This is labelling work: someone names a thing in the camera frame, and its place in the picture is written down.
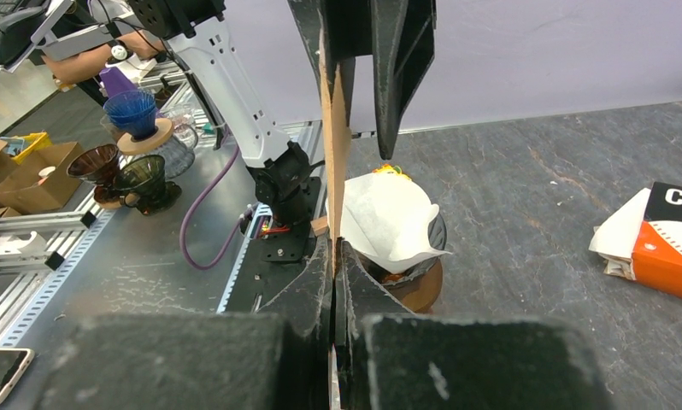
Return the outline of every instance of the white paper filter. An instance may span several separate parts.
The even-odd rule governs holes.
[[[428,227],[439,205],[398,175],[369,173],[346,181],[341,236],[389,272],[448,254],[429,244]]]

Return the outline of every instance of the gray table surface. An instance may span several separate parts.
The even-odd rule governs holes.
[[[379,165],[375,144],[354,142],[350,177]],[[682,300],[604,275],[587,250],[641,188],[682,185],[682,103],[416,132],[393,163],[449,230],[436,314],[566,320],[618,408],[682,409]]]
[[[226,257],[215,268],[199,272],[183,259],[178,233],[183,215],[229,161],[233,145],[234,142],[229,142],[220,151],[209,147],[196,150],[193,166],[173,180],[183,193],[168,211],[151,217],[132,209],[116,211],[62,291],[51,299],[21,339],[19,347],[34,349],[37,359],[3,408],[31,407],[43,389],[57,352],[83,317],[111,312],[216,311],[243,237],[235,236]],[[188,243],[194,258],[208,263],[237,217],[254,201],[252,178],[238,158],[191,222]]]
[[[377,167],[377,152],[376,141],[356,140],[349,176]],[[64,284],[73,291],[55,296],[21,340],[38,358],[6,408],[29,407],[82,316],[215,310],[233,258],[196,272],[177,231],[227,155],[198,158],[202,167],[178,179],[185,192],[172,212],[121,210],[110,221]],[[603,275],[587,251],[592,227],[639,189],[682,184],[682,103],[416,132],[400,136],[393,163],[439,203],[449,229],[435,313],[566,320],[587,333],[618,408],[682,408],[682,300]],[[193,224],[194,255],[215,252],[251,186],[236,164]]]

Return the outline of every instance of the white backdrop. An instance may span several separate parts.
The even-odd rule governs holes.
[[[320,118],[286,0],[228,0],[227,20],[280,123]],[[438,0],[436,59],[403,129],[677,101],[682,0]],[[371,63],[356,69],[352,128],[375,128]]]

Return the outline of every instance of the wooden stick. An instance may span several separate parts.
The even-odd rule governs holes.
[[[321,29],[319,71],[320,105],[323,125],[323,148],[326,156],[328,190],[328,227],[332,240],[333,276],[336,277],[337,241],[341,236],[341,213],[344,209],[344,185],[346,182],[346,160],[351,146],[351,130],[346,122],[344,89],[341,86],[341,67],[335,67],[333,84],[328,83],[326,61],[323,50],[324,32]]]

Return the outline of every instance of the yellow container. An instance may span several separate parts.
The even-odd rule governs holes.
[[[35,132],[29,135],[15,138],[22,138],[32,143],[31,145],[29,145],[28,148],[24,149],[23,151],[21,151],[20,154],[12,158],[12,160],[14,160],[17,164],[21,164],[29,156],[29,154],[32,153],[32,151],[36,149],[46,148],[52,145],[51,140],[49,139],[49,134],[47,132]]]

